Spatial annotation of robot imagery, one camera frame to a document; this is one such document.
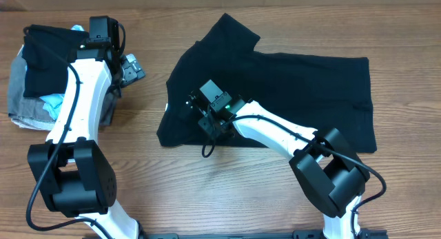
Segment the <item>black t-shirt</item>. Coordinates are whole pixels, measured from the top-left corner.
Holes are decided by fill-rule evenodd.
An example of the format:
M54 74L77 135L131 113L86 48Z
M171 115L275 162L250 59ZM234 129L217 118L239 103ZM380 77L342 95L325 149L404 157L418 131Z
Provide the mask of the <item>black t-shirt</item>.
M164 147L202 145L192 91L213 81L222 91L260 103L292 123L335 127L359 153L376 151L369 61L255 51L259 36L224 14L178 60L167 80L168 106L157 130Z

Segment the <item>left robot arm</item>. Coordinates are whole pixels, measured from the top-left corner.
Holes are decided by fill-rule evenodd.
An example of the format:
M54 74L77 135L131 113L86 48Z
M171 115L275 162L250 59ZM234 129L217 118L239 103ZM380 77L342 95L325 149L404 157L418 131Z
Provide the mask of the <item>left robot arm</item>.
M67 74L61 112L44 144L31 145L28 164L36 185L25 219L35 231L84 222L100 238L146 238L139 221L116 199L116 174L98 146L105 96L145 77L116 19L90 17L87 38L60 56L24 28L25 38L62 62Z

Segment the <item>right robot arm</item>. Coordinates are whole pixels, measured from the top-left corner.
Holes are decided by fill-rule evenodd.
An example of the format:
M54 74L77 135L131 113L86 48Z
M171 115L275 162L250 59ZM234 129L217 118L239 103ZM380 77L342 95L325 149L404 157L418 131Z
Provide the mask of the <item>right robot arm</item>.
M336 128L289 122L213 81L192 91L187 105L201 113L198 124L211 142L238 134L284 156L304 195L323 214L324 238L361 237L357 206L370 174Z

